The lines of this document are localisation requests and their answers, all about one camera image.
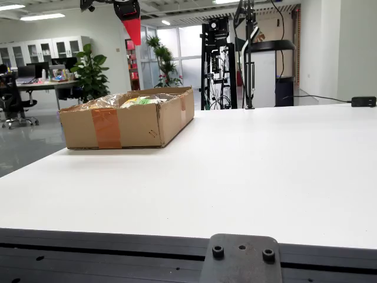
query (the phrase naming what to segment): computer monitor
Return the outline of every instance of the computer monitor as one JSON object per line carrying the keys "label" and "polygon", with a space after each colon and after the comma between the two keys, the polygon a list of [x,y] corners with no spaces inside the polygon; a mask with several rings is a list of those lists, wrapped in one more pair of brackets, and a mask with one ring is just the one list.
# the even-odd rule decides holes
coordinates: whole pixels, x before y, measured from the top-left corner
{"label": "computer monitor", "polygon": [[53,65],[65,65],[65,68],[68,70],[70,70],[76,63],[77,63],[76,57],[52,59]]}
{"label": "computer monitor", "polygon": [[19,78],[35,78],[35,66],[28,65],[17,68],[17,75]]}
{"label": "computer monitor", "polygon": [[45,69],[46,77],[48,77],[49,64],[48,62],[39,62],[39,63],[27,63],[27,66],[35,66],[35,77],[42,77],[42,70]]}

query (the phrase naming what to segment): office desk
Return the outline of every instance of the office desk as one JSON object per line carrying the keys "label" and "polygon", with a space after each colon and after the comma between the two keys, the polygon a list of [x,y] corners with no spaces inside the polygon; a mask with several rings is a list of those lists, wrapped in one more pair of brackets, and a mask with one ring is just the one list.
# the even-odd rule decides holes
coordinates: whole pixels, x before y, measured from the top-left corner
{"label": "office desk", "polygon": [[377,108],[197,111],[164,149],[61,150],[0,179],[0,227],[377,248]]}
{"label": "office desk", "polygon": [[[46,82],[43,84],[19,84],[17,88],[19,91],[34,91],[34,90],[57,90],[59,88],[71,88],[77,84],[77,81],[56,81]],[[58,109],[60,110],[60,103],[58,93],[55,92],[57,97]]]}

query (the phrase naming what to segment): white cabinet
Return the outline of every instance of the white cabinet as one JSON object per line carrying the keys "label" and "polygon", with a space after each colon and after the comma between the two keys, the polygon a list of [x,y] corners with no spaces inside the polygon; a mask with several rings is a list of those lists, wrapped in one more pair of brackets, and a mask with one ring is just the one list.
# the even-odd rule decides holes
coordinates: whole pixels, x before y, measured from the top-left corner
{"label": "white cabinet", "polygon": [[18,68],[26,65],[26,53],[22,42],[0,45],[0,62],[9,68]]}
{"label": "white cabinet", "polygon": [[56,58],[76,57],[83,46],[90,43],[90,39],[88,37],[61,37],[53,38],[52,43]]}
{"label": "white cabinet", "polygon": [[55,58],[52,40],[33,40],[24,42],[27,63],[50,62]]}
{"label": "white cabinet", "polygon": [[52,58],[76,57],[87,43],[88,37],[62,37],[0,44],[0,64],[18,68],[27,63],[51,62]]}

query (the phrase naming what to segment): black stand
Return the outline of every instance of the black stand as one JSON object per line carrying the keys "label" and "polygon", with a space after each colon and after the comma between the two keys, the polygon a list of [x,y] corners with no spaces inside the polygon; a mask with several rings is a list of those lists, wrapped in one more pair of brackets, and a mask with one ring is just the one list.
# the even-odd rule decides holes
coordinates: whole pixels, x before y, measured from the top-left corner
{"label": "black stand", "polygon": [[[220,109],[236,109],[236,61],[234,57],[234,44],[228,43],[226,40],[229,35],[228,19],[212,19],[208,24],[203,24],[201,28],[201,109],[210,110],[210,106],[213,103],[218,103]],[[229,62],[227,69],[225,62],[220,56],[221,47],[225,50],[225,61]],[[223,66],[222,74],[220,73],[220,65]],[[211,96],[212,84],[221,84],[219,98],[216,98],[215,94],[213,94],[213,97]],[[230,98],[224,95],[224,88],[230,89]]]}
{"label": "black stand", "polygon": [[254,75],[255,75],[255,65],[252,62],[252,43],[259,31],[258,27],[254,27],[256,23],[256,13],[254,9],[254,0],[240,0],[237,11],[234,15],[233,20],[233,28],[236,28],[242,23],[244,20],[241,18],[241,14],[245,14],[246,16],[246,40],[247,40],[247,47],[245,49],[245,53],[241,54],[243,57],[243,64],[244,64],[244,77],[243,77],[243,100],[246,98],[246,105],[247,108],[253,109],[253,93],[254,93]]}

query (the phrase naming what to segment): office chair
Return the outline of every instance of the office chair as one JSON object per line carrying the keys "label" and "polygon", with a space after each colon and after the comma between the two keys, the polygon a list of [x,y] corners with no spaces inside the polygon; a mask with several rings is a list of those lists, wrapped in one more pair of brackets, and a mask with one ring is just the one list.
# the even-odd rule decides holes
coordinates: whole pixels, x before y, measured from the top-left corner
{"label": "office chair", "polygon": [[15,74],[0,75],[0,108],[3,109],[6,117],[6,121],[2,124],[5,128],[8,125],[9,129],[12,129],[12,124],[18,122],[28,122],[30,126],[39,125],[39,121],[35,117],[25,117],[24,107],[30,107],[37,104],[36,100],[22,101],[21,96],[16,85]]}

